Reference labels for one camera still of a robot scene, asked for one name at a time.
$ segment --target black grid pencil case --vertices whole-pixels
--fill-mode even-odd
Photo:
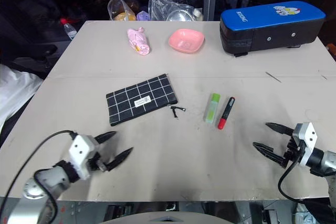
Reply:
[[[111,126],[177,103],[166,74],[109,93],[106,100]]]

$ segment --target blue box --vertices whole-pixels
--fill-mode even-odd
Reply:
[[[324,12],[302,1],[230,9],[221,14],[220,38],[224,50],[235,56],[299,47],[316,39],[324,19]]]

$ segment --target red marker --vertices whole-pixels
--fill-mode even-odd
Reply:
[[[226,120],[227,120],[227,118],[228,118],[228,116],[230,114],[232,106],[235,103],[235,100],[236,99],[234,97],[230,97],[229,101],[227,102],[227,105],[225,107],[225,110],[224,110],[224,113],[222,115],[222,118],[220,119],[219,124],[218,124],[218,128],[220,130],[222,130],[224,128],[224,125],[225,125]]]

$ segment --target red bottle cap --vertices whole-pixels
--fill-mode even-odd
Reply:
[[[68,22],[65,18],[61,18],[60,21],[62,25],[65,25]]]
[[[221,118],[218,124],[218,128],[222,130],[224,128],[225,123],[226,123],[226,119]]]

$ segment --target water bottle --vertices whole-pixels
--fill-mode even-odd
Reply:
[[[73,40],[77,34],[76,29],[72,25],[70,25],[65,18],[61,18],[61,23],[64,27],[64,31],[67,33],[69,38]]]

